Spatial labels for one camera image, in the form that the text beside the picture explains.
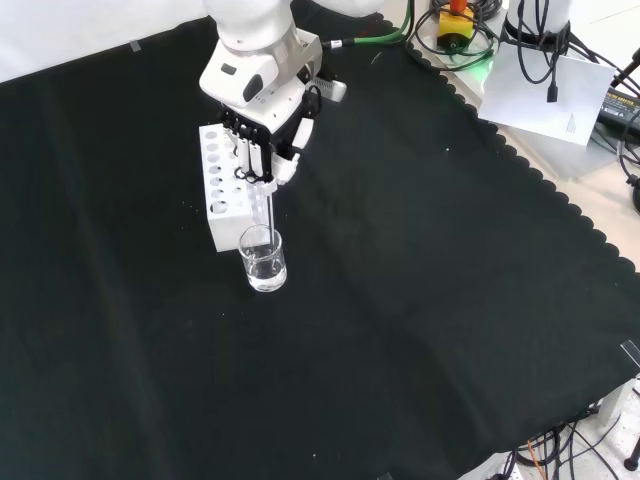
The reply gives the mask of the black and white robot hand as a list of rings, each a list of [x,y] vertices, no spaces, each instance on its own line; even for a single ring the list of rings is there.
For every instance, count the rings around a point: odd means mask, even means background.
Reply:
[[[321,63],[317,40],[253,52],[216,45],[199,84],[221,106],[237,179],[266,195],[288,183],[321,111],[322,93],[313,83]]]

